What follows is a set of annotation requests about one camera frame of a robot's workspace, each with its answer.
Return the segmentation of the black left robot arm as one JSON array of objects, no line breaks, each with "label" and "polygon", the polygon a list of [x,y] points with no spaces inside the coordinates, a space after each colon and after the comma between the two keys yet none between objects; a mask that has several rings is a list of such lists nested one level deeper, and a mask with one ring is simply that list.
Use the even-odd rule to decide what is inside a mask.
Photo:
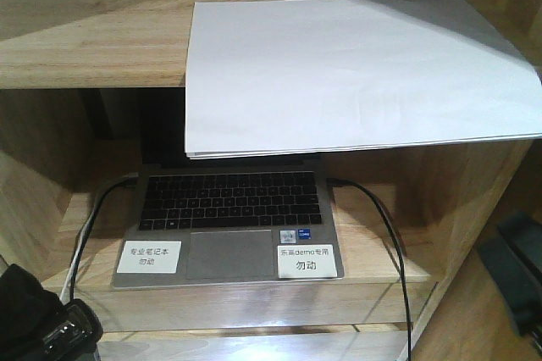
[{"label": "black left robot arm", "polygon": [[1,274],[2,360],[99,360],[101,322],[79,298],[62,303],[30,272]]}]

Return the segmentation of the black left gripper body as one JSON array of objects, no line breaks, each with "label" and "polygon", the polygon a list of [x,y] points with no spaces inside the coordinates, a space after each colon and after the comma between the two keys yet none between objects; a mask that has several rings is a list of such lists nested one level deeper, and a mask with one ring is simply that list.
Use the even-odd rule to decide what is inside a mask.
[{"label": "black left gripper body", "polygon": [[100,360],[103,329],[94,311],[77,298],[38,332],[25,360]]}]

